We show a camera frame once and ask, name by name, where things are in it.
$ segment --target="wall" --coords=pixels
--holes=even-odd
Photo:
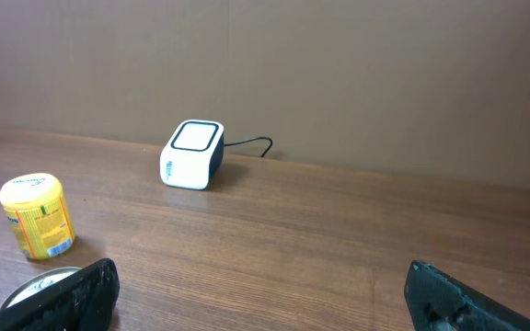
[[[0,1],[0,125],[162,144],[189,118],[530,188],[530,0]]]

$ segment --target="power cord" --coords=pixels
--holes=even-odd
[[[269,147],[267,147],[267,149],[265,150],[265,152],[263,152],[263,154],[261,155],[261,157],[265,157],[265,154],[266,154],[266,153],[271,149],[271,147],[273,146],[273,140],[272,140],[270,137],[257,137],[257,138],[253,138],[253,139],[245,140],[245,141],[243,141],[243,142],[238,142],[238,143],[225,143],[225,147],[227,147],[227,146],[235,146],[235,145],[242,144],[242,143],[250,143],[250,142],[257,141],[257,140],[266,140],[266,141],[269,141]]]

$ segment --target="white cube-shaped device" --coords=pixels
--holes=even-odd
[[[205,189],[222,163],[225,128],[208,120],[179,124],[161,153],[163,182],[172,187]]]

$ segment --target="black cable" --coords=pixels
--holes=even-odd
[[[267,147],[267,149],[265,150],[265,152],[263,152],[263,154],[261,155],[261,157],[265,157],[265,154],[271,149],[271,147],[273,146],[273,140],[270,138],[270,137],[257,137],[257,138],[253,138],[253,139],[248,139],[248,140],[245,140],[243,142],[238,142],[238,143],[225,143],[225,147],[227,146],[235,146],[235,145],[238,145],[238,144],[241,144],[241,143],[250,143],[250,142],[254,142],[254,141],[257,141],[257,140],[266,140],[266,141],[269,141],[269,147]]]

